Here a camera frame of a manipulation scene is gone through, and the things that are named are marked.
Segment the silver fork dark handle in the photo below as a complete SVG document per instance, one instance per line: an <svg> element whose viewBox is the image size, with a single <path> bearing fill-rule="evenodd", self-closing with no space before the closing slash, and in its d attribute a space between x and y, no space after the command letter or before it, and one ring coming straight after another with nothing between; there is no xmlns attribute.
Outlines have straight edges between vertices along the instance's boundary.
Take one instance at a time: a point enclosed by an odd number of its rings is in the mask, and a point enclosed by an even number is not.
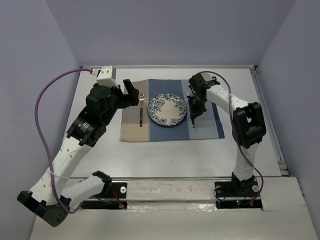
<svg viewBox="0 0 320 240"><path fill-rule="evenodd" d="M143 126L143 111L144 111L145 94L139 93L139 126Z"/></svg>

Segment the blue beige checked placemat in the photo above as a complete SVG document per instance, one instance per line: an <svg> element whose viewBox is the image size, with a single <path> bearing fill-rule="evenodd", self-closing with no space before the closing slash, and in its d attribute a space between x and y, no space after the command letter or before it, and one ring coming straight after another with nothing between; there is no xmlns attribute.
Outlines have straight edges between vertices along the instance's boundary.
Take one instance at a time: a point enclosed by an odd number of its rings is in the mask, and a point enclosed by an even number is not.
<svg viewBox="0 0 320 240"><path fill-rule="evenodd" d="M225 137L217 106L210 101L205 103L206 112L195 119L195 128L192 127L189 109L186 110L184 119L174 126L161 126L149 117L149 102L159 94L175 94L188 104L189 81L187 79L148 79L133 82L132 85L144 94L142 126L140 126L140 107L138 105L124 109L120 141L160 142L210 140Z"/></svg>

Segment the blue floral plate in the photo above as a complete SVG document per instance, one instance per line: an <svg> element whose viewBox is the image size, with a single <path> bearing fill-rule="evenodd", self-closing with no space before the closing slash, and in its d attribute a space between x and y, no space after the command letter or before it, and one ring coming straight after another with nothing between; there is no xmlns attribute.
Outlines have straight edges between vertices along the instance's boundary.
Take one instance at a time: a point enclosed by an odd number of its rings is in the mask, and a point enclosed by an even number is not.
<svg viewBox="0 0 320 240"><path fill-rule="evenodd" d="M173 93L161 93L153 97L147 107L152 121L164 127L179 124L187 114L185 101Z"/></svg>

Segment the steak knife dark handle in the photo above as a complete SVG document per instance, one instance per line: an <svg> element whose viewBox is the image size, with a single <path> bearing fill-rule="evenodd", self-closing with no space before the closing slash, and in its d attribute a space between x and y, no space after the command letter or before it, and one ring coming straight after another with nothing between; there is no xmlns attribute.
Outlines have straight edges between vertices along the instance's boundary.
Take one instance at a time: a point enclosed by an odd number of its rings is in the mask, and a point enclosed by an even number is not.
<svg viewBox="0 0 320 240"><path fill-rule="evenodd" d="M192 124L192 128L195 128L195 118L191 118L191 124Z"/></svg>

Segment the dark green mug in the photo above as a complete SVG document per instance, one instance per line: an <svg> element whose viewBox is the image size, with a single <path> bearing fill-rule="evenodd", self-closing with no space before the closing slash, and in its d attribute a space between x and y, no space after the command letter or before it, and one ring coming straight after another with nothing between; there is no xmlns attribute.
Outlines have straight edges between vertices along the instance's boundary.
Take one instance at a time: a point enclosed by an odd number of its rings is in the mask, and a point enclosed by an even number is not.
<svg viewBox="0 0 320 240"><path fill-rule="evenodd" d="M217 77L214 76L214 75L211 75L210 73L207 73L207 72L202 72L200 73L201 77L202 77L202 80L203 81L206 81L206 82L209 82L209 81L216 81L217 80Z"/></svg>

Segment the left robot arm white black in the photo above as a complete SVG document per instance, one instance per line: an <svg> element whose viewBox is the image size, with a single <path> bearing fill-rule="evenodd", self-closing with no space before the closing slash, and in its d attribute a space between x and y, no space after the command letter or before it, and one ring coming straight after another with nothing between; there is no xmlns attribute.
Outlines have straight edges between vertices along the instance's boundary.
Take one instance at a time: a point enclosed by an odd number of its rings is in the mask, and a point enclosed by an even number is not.
<svg viewBox="0 0 320 240"><path fill-rule="evenodd" d="M110 194L112 178L96 171L80 183L66 187L81 160L106 133L116 111L139 104L139 90L129 79L123 80L126 93L119 85L95 83L85 98L85 107L66 132L59 152L49 157L49 167L28 191L21 191L17 200L51 227L60 225L69 214L78 210L89 198Z"/></svg>

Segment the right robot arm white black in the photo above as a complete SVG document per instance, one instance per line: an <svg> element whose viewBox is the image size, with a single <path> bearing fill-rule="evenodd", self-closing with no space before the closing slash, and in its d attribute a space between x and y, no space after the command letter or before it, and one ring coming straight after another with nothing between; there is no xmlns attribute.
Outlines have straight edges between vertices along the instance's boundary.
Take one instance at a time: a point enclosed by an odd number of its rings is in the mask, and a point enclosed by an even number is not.
<svg viewBox="0 0 320 240"><path fill-rule="evenodd" d="M222 75L209 71L211 79L205 79L206 71L201 71L189 79L190 95L188 105L190 120L195 121L206 112L206 102L211 102L224 110L230 119L231 134L237 145L234 170L230 181L215 183L217 199L260 197L263 184L258 184L254 174L256 151L267 133L262 106L258 102L249 103L232 93L231 86L223 87L217 80Z"/></svg>

